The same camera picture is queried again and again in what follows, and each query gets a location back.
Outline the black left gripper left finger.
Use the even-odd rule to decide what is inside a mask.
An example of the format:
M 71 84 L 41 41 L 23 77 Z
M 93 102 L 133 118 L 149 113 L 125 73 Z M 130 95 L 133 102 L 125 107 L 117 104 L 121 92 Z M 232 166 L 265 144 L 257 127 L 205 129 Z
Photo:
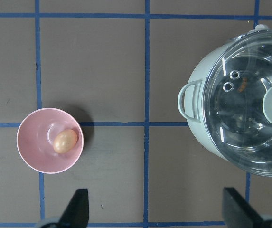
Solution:
M 86 228 L 89 222 L 88 189 L 77 189 L 59 219 L 60 228 Z

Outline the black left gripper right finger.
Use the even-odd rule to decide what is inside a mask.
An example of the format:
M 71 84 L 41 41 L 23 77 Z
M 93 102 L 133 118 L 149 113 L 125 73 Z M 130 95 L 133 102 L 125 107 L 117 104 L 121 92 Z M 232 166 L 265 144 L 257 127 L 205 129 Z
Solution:
M 269 228 L 264 220 L 235 188 L 223 188 L 222 217 L 228 228 Z

